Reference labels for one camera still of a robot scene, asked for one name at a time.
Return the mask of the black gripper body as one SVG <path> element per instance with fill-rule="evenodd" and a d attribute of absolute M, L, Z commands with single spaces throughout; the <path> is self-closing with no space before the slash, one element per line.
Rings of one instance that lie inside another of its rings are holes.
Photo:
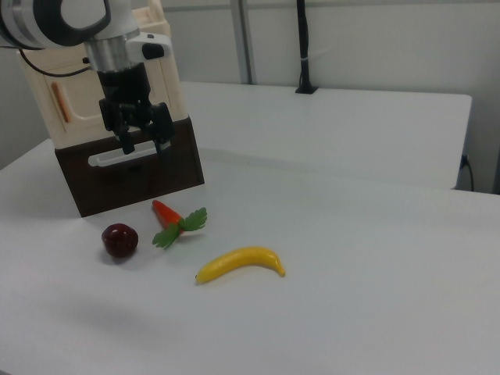
<path fill-rule="evenodd" d="M 151 87 L 144 63 L 121 71 L 98 72 L 98 79 L 105 96 L 99 101 L 99 108 L 107 131 L 116 133 L 116 128 L 122 127 L 118 122 L 130 120 L 132 127 L 146 134 L 155 133 L 149 100 Z"/>

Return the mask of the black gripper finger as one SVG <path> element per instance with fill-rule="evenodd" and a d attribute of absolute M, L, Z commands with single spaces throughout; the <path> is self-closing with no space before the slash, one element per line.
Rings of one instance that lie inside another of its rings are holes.
<path fill-rule="evenodd" d="M 129 155 L 135 150 L 133 139 L 129 133 L 127 121 L 123 118 L 123 114 L 121 112 L 118 113 L 116 120 L 116 137 L 121 144 L 124 155 Z"/>
<path fill-rule="evenodd" d="M 153 105 L 149 111 L 152 122 L 152 137 L 158 153 L 164 153 L 174 137 L 174 126 L 165 102 Z"/>

